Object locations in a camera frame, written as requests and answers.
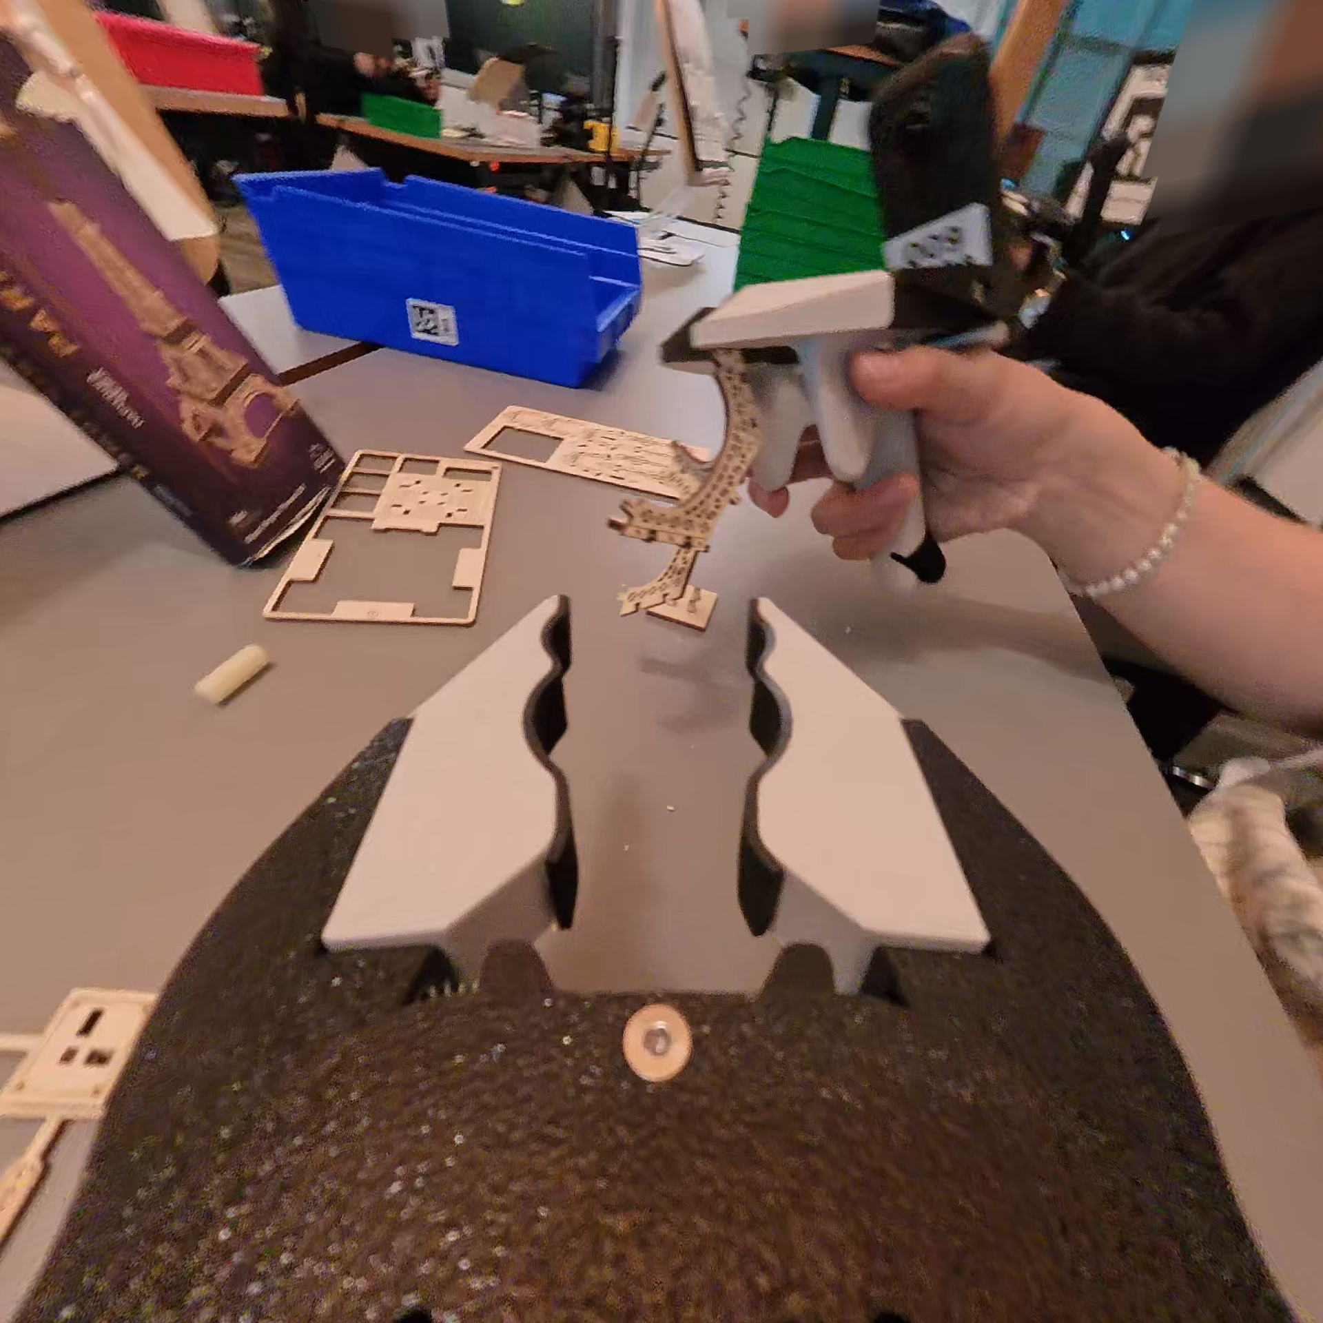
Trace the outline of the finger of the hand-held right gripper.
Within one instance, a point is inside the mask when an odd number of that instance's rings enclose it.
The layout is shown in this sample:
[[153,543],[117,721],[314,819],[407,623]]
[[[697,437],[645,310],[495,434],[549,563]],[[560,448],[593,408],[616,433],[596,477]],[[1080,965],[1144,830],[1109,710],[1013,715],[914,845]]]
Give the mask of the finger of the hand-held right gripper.
[[664,363],[713,370],[719,351],[747,362],[794,365],[823,337],[864,334],[873,343],[897,311],[897,280],[880,269],[747,285],[703,307],[662,341]]

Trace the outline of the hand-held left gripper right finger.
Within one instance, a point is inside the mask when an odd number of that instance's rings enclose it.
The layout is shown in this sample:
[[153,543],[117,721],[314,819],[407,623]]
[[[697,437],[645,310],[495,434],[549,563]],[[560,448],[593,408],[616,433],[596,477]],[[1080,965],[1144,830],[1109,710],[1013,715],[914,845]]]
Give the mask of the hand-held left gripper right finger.
[[902,713],[769,598],[749,612],[739,910],[766,946],[826,952],[837,992],[881,989],[892,949],[988,954],[993,937]]

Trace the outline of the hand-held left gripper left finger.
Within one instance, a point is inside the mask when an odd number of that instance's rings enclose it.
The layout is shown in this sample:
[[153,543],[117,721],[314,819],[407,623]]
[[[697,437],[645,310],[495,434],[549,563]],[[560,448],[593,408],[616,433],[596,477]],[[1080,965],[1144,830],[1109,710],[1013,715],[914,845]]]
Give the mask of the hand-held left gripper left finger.
[[432,948],[459,982],[489,949],[574,924],[571,601],[553,595],[423,702],[341,893],[325,949]]

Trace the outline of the wooden tower arch assembly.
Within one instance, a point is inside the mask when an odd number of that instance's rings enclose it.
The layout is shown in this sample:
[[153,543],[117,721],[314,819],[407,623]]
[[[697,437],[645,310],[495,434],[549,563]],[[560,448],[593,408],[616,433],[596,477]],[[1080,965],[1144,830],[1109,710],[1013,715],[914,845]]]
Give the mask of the wooden tower arch assembly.
[[672,505],[626,499],[609,526],[626,538],[659,541],[673,548],[665,568],[651,581],[620,593],[620,614],[632,615],[654,606],[679,601],[691,587],[691,576],[713,535],[739,496],[761,448],[758,409],[741,349],[706,352],[716,371],[725,408],[722,448],[697,489]]

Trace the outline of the grey desk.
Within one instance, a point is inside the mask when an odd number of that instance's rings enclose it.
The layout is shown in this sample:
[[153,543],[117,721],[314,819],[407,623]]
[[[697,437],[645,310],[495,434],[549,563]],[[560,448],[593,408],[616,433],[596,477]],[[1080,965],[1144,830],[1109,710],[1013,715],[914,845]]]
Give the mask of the grey desk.
[[[1199,1082],[1294,1304],[1321,1318],[1321,1080],[1045,554],[949,546],[938,586],[839,560],[809,518],[728,508],[695,578],[706,633],[618,592],[668,552],[610,530],[623,491],[503,467],[470,626],[270,622],[279,568],[238,570],[119,477],[4,521],[4,1028],[75,986],[150,989],[248,866],[390,719],[553,593],[572,603],[566,768],[574,926],[541,941],[577,990],[750,990],[771,951],[736,893],[757,763],[749,603],[769,597],[925,721],[1114,927]],[[231,702],[194,683],[245,645]]]

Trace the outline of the person's right hand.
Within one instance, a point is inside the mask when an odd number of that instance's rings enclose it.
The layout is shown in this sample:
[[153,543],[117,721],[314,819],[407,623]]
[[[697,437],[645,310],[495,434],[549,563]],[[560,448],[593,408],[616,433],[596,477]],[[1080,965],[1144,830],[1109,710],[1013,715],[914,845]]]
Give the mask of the person's right hand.
[[916,422],[919,475],[894,474],[868,489],[834,482],[812,523],[839,557],[862,560],[900,540],[924,505],[941,541],[996,530],[1031,537],[1084,582],[1087,472],[1113,431],[1109,412],[999,352],[856,352],[854,392]]

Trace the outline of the green plastic bin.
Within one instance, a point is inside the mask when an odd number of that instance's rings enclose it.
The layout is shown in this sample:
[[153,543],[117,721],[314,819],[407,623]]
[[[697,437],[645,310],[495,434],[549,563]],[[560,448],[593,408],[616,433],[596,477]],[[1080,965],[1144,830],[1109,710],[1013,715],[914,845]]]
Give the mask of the green plastic bin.
[[739,233],[733,288],[886,267],[867,149],[810,137],[766,141]]

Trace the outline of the narrow wooden part sheet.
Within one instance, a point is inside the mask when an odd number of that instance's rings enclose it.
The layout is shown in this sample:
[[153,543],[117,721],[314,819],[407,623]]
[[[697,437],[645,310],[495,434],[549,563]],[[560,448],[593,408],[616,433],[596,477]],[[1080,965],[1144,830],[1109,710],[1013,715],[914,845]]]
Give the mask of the narrow wooden part sheet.
[[694,493],[716,461],[679,441],[520,404],[506,406],[465,452],[673,500]]

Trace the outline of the white sign board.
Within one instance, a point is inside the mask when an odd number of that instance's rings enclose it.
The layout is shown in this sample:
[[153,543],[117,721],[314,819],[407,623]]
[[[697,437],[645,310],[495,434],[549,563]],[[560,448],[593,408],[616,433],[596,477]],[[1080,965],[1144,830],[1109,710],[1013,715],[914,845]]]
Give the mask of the white sign board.
[[654,14],[686,184],[717,187],[731,174],[733,130],[705,7],[700,1],[654,1]]

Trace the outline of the blue plastic bin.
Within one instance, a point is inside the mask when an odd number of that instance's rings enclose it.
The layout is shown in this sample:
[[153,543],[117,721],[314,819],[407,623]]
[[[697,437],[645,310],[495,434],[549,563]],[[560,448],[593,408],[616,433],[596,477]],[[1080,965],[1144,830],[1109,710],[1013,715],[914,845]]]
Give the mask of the blue plastic bin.
[[382,170],[235,182],[311,332],[579,387],[640,311],[621,220]]

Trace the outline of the wide wooden part sheet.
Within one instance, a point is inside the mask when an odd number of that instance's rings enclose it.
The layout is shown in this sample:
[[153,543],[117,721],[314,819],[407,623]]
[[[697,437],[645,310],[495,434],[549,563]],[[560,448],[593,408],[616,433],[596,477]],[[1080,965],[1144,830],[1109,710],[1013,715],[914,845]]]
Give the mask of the wide wooden part sheet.
[[502,474],[500,464],[483,460],[357,452],[262,615],[473,625]]

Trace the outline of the wooden sheet with slotted plate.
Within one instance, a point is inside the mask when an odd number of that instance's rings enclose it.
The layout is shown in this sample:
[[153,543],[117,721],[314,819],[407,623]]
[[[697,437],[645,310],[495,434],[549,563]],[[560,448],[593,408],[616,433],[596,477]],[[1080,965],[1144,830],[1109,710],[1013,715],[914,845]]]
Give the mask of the wooden sheet with slotted plate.
[[2,1034],[2,1118],[38,1126],[4,1171],[4,1242],[38,1192],[64,1132],[105,1118],[155,1003],[155,993],[76,987],[40,1033]]

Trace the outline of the small green bin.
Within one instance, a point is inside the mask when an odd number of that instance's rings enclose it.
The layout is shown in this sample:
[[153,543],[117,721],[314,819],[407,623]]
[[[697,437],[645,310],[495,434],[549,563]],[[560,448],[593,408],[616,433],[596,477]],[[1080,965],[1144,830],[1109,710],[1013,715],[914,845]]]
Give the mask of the small green bin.
[[398,94],[363,93],[360,113],[366,122],[396,135],[434,141],[442,138],[443,113],[429,102],[410,100]]

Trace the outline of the purple tower kit box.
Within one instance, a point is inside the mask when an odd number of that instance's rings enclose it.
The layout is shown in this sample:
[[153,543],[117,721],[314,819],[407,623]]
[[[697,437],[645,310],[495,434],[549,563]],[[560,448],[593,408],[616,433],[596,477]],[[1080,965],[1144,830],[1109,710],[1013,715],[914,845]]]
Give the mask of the purple tower kit box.
[[251,565],[305,526],[342,461],[83,127],[23,105],[40,61],[4,25],[4,356]]

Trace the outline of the wooden post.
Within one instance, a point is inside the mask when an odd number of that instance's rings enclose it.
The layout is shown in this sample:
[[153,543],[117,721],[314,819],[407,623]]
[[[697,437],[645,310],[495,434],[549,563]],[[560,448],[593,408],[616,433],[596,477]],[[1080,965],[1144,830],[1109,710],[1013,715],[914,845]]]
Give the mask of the wooden post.
[[1070,1],[1013,1],[1004,9],[1004,25],[991,61],[990,82],[998,100],[1001,130],[1018,122],[1040,66],[1048,56]]

